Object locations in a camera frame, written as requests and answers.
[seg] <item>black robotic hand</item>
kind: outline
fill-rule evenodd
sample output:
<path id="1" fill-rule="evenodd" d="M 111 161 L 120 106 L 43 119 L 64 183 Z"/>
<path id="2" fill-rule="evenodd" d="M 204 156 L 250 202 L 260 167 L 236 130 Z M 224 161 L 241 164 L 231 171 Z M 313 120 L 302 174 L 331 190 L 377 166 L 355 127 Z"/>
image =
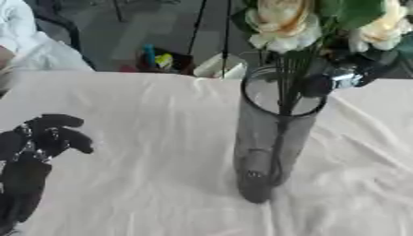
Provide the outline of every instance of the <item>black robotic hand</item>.
<path id="1" fill-rule="evenodd" d="M 331 65 L 323 74 L 306 77 L 301 85 L 304 97 L 324 97 L 335 89 L 364 87 L 397 67 L 398 51 L 369 50 L 366 53 L 350 53 L 350 50 L 334 50 L 326 56 Z"/>
<path id="2" fill-rule="evenodd" d="M 83 120 L 63 114 L 45 114 L 0 134 L 0 235 L 26 221 L 41 201 L 45 180 L 52 170 L 47 162 L 69 148 L 93 152 L 91 139 L 67 127 Z"/>

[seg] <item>white cloth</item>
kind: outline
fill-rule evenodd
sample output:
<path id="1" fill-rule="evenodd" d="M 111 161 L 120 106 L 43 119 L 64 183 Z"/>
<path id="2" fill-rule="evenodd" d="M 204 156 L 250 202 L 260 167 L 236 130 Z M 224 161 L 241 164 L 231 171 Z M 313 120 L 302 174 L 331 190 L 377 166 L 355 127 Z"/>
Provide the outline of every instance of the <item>white cloth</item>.
<path id="1" fill-rule="evenodd" d="M 15 70 L 92 70 L 79 52 L 37 31 L 33 13 L 23 0 L 0 0 L 0 46 L 16 55 L 1 74 Z"/>
<path id="2" fill-rule="evenodd" d="M 239 81 L 21 73 L 0 130 L 45 112 L 86 120 L 85 156 L 53 161 L 28 236 L 413 235 L 413 82 L 336 93 L 271 204 L 244 201 L 232 151 Z"/>

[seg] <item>flower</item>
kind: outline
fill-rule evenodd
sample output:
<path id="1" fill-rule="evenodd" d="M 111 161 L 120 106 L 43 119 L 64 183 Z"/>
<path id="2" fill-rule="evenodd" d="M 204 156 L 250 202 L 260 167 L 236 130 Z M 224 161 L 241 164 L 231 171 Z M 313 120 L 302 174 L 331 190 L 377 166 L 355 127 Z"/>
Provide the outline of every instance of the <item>flower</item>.
<path id="1" fill-rule="evenodd" d="M 385 13 L 381 18 L 351 31 L 349 46 L 352 52 L 366 52 L 369 43 L 379 50 L 392 50 L 404 34 L 413 30 L 406 19 L 407 7 L 401 6 L 399 0 L 384 0 L 383 7 Z"/>
<path id="2" fill-rule="evenodd" d="M 313 0 L 258 0 L 246 22 L 258 33 L 250 43 L 258 48 L 286 53 L 313 44 L 322 32 L 318 17 L 311 12 Z"/>

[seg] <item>tripod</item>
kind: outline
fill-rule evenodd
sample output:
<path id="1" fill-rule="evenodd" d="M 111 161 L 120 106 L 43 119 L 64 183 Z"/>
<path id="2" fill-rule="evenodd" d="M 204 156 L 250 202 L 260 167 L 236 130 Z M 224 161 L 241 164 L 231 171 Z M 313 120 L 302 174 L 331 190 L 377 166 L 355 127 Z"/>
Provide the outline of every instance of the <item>tripod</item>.
<path id="1" fill-rule="evenodd" d="M 113 0 L 113 6 L 116 11 L 116 17 L 118 17 L 119 22 L 124 22 L 124 15 L 122 14 L 121 8 L 119 7 L 118 0 Z"/>
<path id="2" fill-rule="evenodd" d="M 194 24 L 194 33 L 192 39 L 189 43 L 188 54 L 192 54 L 196 37 L 198 36 L 199 28 L 201 27 L 202 19 L 204 17 L 205 10 L 207 8 L 207 0 L 202 0 L 201 8 L 198 12 L 198 17 Z M 230 14 L 232 11 L 232 0 L 227 0 L 227 14 L 225 18 L 225 36 L 224 36 L 224 46 L 222 49 L 222 77 L 225 77 L 225 70 L 227 67 L 227 61 L 230 49 Z"/>

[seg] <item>clear glass vase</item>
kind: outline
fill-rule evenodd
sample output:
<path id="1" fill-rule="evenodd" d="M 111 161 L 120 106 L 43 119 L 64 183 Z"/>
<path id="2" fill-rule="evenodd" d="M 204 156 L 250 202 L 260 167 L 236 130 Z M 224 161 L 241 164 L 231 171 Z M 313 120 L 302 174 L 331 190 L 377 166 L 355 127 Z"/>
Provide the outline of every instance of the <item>clear glass vase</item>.
<path id="1" fill-rule="evenodd" d="M 291 115 L 280 115 L 277 70 L 259 68 L 242 82 L 234 166 L 241 195 L 253 203 L 264 203 L 289 178 L 326 103 L 302 98 Z"/>

